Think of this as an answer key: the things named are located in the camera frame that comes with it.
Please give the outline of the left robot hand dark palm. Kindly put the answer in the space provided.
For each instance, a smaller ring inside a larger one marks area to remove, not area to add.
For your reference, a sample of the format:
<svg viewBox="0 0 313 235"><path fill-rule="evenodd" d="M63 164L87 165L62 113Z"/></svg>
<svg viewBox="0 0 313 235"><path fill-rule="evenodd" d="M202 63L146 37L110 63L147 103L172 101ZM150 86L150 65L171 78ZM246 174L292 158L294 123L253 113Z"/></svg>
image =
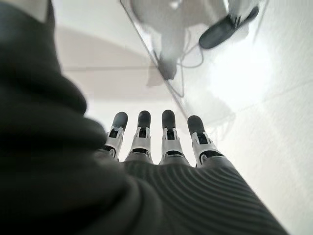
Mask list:
<svg viewBox="0 0 313 235"><path fill-rule="evenodd" d="M63 76L49 0L0 3L0 230L10 235L284 235L286 230L188 119L197 164L178 148L175 116L162 114L164 145L152 162L150 114L135 145L118 148L127 123L110 131L85 117L80 90Z"/></svg>

